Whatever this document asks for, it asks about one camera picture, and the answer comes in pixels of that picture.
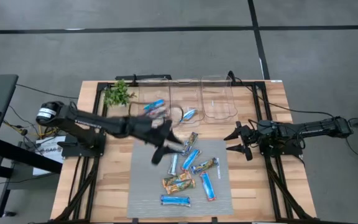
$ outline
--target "gray cloth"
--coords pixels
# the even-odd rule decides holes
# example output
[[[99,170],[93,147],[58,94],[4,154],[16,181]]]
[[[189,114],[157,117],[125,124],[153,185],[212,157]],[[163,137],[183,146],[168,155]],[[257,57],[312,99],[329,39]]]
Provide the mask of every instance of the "gray cloth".
[[[128,199],[128,218],[162,218],[162,217],[195,217],[204,215],[232,215],[234,213],[227,166],[226,143],[222,140],[197,140],[195,147],[201,150],[193,166],[213,157],[219,158],[221,178],[218,178],[218,169],[213,167],[207,170],[216,195],[216,200],[207,201],[206,194],[199,174],[191,175],[196,180],[196,187],[172,196],[189,196],[191,207],[175,205],[161,205],[161,195],[167,191],[162,185],[164,177],[168,175],[171,155],[166,155],[160,164],[151,163],[154,148],[135,142],[131,162],[131,186]],[[177,174],[182,174],[181,165],[186,157],[179,155]]]

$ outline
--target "green plant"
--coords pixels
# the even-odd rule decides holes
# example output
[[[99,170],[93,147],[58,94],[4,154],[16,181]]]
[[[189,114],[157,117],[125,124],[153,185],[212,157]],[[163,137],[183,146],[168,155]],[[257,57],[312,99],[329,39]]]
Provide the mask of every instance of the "green plant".
[[[135,96],[135,93],[128,94],[128,85],[124,80],[119,80],[115,85],[106,90],[104,95],[104,104],[112,105],[127,105],[129,99]]]

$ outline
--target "wooden tabletop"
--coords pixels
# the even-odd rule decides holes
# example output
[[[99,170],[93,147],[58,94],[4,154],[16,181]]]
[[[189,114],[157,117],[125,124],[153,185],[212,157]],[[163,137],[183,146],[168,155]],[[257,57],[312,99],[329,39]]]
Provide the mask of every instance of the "wooden tabletop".
[[[96,86],[101,81],[85,81],[82,83],[80,97],[78,99],[78,109],[92,112]],[[282,82],[266,81],[269,102],[280,106],[288,107],[288,101],[285,96],[284,85]],[[129,92],[134,92],[139,97],[139,89],[130,87]],[[223,139],[232,133],[235,128],[235,121],[241,121],[242,125],[248,124],[248,119],[257,120],[255,113],[254,100],[252,92],[245,87],[232,87],[234,104],[238,113],[231,122],[222,124],[210,124],[201,121],[195,124],[178,126],[173,132],[182,140],[188,138],[192,131],[199,134],[200,139]],[[186,101],[191,98],[185,92],[175,93],[175,96]],[[99,106],[99,113],[102,111],[102,103]],[[280,122],[292,122],[289,111],[271,106],[273,120]],[[126,115],[127,108],[115,107],[108,110],[108,116]],[[93,200],[93,210],[91,222],[131,222],[127,218],[128,193],[131,174],[131,157],[133,138],[115,139],[108,136],[104,156],[99,163],[99,171],[96,183],[96,191]],[[227,142],[227,146],[239,144],[240,140],[235,139]],[[232,194],[232,204],[234,215],[218,216],[219,222],[252,222],[252,221],[274,221],[274,212],[272,199],[270,196],[269,183],[265,168],[264,158],[259,154],[259,148],[253,148],[254,159],[246,161],[245,155],[238,152],[227,151],[229,164],[230,185]],[[62,173],[55,196],[55,202],[52,208],[51,218],[57,217],[67,206],[68,195],[73,180],[77,157],[68,158],[63,163]],[[303,207],[306,213],[316,216],[313,200],[310,193],[308,179],[306,177],[303,164],[294,156],[282,156],[283,168],[287,179],[288,189],[296,201]],[[78,186],[79,173],[81,165],[78,168],[74,192]],[[282,195],[277,189],[280,199],[280,211],[282,217],[285,215]],[[80,218],[85,215],[86,200],[88,193],[85,192]],[[210,222],[211,217],[178,217],[178,218],[154,218],[140,219],[140,222]]]

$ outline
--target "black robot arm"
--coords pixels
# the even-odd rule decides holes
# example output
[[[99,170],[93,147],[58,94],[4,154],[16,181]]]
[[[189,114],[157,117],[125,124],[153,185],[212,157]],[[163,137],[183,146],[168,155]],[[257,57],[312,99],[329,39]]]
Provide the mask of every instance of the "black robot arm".
[[[229,147],[227,150],[244,153],[248,161],[252,159],[251,144],[269,146],[272,150],[266,153],[270,153],[272,156],[276,154],[292,154],[298,157],[305,147],[305,145],[301,144],[300,139],[315,136],[346,138],[353,134],[347,120],[341,117],[301,124],[262,120],[257,122],[257,129],[251,129],[246,125],[241,126],[239,121],[236,124],[237,128],[224,140],[227,141],[240,136],[242,144]]]
[[[78,142],[90,149],[96,143],[93,128],[103,130],[116,138],[133,136],[156,146],[157,150],[152,158],[154,164],[158,164],[164,154],[177,152],[168,146],[164,146],[166,140],[182,144],[172,133],[171,120],[166,120],[163,124],[154,128],[152,126],[153,120],[147,116],[113,116],[105,118],[78,110],[75,106],[68,106],[60,101],[42,104],[36,120],[42,126],[57,127],[75,136]],[[92,128],[83,129],[77,124]]]

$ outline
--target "concrete floor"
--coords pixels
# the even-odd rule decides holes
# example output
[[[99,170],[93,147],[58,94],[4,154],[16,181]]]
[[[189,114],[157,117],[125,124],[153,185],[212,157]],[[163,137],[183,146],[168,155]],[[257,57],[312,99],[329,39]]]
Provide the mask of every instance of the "concrete floor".
[[[358,1],[256,0],[260,26],[358,25]],[[251,25],[246,0],[0,0],[0,29]],[[283,80],[290,107],[358,116],[358,30],[263,31],[271,79]],[[0,34],[0,74],[19,83],[77,96],[83,80],[167,73],[200,77],[233,70],[261,79],[252,31],[126,34]],[[42,102],[56,98],[17,88],[11,105],[34,120]],[[292,113],[294,122],[322,116]],[[6,119],[22,124],[11,110]],[[20,136],[3,126],[0,138]],[[358,151],[358,129],[349,138]],[[307,139],[306,172],[318,216],[358,223],[358,157],[340,139]],[[48,220],[56,185],[15,190],[0,223]]]

